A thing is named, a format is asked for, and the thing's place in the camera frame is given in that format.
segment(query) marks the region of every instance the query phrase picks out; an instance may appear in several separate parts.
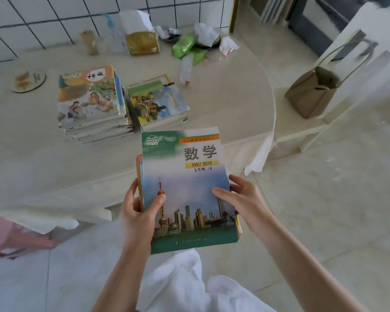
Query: brown handbag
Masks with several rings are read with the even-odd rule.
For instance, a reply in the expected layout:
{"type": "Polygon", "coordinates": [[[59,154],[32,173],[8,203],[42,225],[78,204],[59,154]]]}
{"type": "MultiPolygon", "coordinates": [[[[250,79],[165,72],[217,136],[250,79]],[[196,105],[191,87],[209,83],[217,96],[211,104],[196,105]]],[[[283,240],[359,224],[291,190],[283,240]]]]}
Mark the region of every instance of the brown handbag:
{"type": "Polygon", "coordinates": [[[312,118],[322,115],[339,86],[352,75],[359,67],[368,62],[374,53],[376,42],[368,39],[350,41],[326,55],[319,64],[298,78],[287,90],[284,96],[293,108],[303,117],[312,118]],[[366,58],[348,74],[342,81],[332,71],[320,67],[321,63],[338,49],[353,43],[364,41],[370,46],[364,51],[366,58]]]}

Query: stack of books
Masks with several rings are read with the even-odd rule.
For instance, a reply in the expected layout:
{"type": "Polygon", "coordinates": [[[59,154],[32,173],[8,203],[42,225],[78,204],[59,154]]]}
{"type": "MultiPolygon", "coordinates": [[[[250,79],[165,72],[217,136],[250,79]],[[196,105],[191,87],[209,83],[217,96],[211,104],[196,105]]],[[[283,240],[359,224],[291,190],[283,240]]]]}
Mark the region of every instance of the stack of books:
{"type": "Polygon", "coordinates": [[[171,128],[188,119],[189,106],[166,74],[127,87],[130,110],[141,131],[171,128]]]}
{"type": "Polygon", "coordinates": [[[112,66],[59,77],[58,125],[81,144],[133,133],[125,92],[112,66]]]}
{"type": "Polygon", "coordinates": [[[159,194],[152,254],[234,243],[242,233],[237,213],[213,195],[230,190],[217,127],[142,133],[136,157],[141,211],[159,194]]]}

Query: orange stripe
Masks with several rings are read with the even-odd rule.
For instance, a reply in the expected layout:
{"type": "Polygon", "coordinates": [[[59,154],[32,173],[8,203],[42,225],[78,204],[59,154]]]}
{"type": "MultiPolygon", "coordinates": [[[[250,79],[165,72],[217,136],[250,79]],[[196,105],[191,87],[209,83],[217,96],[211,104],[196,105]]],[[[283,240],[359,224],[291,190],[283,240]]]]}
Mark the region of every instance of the orange stripe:
{"type": "Polygon", "coordinates": [[[187,137],[187,138],[180,138],[179,143],[190,143],[190,142],[201,142],[201,141],[211,141],[211,140],[218,140],[219,135],[209,135],[209,136],[195,136],[195,137],[187,137]]]}

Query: finger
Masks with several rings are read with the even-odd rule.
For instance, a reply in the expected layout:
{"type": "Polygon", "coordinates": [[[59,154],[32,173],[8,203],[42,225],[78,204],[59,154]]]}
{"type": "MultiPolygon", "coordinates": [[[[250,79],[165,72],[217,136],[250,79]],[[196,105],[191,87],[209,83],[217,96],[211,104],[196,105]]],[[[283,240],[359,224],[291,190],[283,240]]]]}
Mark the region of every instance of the finger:
{"type": "Polygon", "coordinates": [[[233,181],[234,183],[236,183],[237,185],[239,185],[241,188],[243,188],[243,186],[246,184],[247,180],[245,180],[244,178],[242,177],[239,177],[239,176],[236,176],[236,175],[233,175],[233,174],[230,174],[228,176],[229,180],[233,181]]]}
{"type": "Polygon", "coordinates": [[[137,212],[143,212],[143,210],[141,210],[140,198],[139,198],[139,197],[136,197],[136,198],[133,200],[133,210],[134,210],[134,211],[137,211],[137,212]]]}
{"type": "Polygon", "coordinates": [[[133,205],[133,199],[134,199],[134,193],[136,192],[137,188],[137,178],[131,183],[130,188],[128,189],[127,193],[125,193],[124,197],[124,203],[126,207],[133,205]]]}
{"type": "Polygon", "coordinates": [[[166,200],[166,195],[165,194],[160,194],[159,196],[157,196],[155,198],[155,200],[152,202],[152,204],[150,205],[149,209],[147,210],[147,212],[155,217],[156,214],[158,213],[159,209],[161,208],[161,206],[163,205],[163,203],[165,202],[166,200]]]}
{"type": "Polygon", "coordinates": [[[230,185],[229,185],[229,188],[231,189],[231,191],[234,191],[234,192],[236,192],[237,194],[239,194],[240,191],[241,191],[241,186],[240,186],[240,185],[237,185],[237,184],[230,184],[230,185]]]}
{"type": "Polygon", "coordinates": [[[239,194],[230,192],[222,188],[218,188],[218,187],[213,188],[213,194],[218,198],[228,201],[233,206],[238,202],[239,194]]]}

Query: green and white book cover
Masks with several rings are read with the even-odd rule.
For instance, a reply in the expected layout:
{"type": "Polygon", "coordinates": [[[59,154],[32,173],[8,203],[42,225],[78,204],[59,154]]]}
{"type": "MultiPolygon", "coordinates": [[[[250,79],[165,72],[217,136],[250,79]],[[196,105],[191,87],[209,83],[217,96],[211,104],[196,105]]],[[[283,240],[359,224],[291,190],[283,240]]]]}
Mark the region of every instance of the green and white book cover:
{"type": "Polygon", "coordinates": [[[229,190],[218,128],[143,132],[143,205],[158,194],[152,254],[238,241],[234,207],[215,197],[229,190]]]}

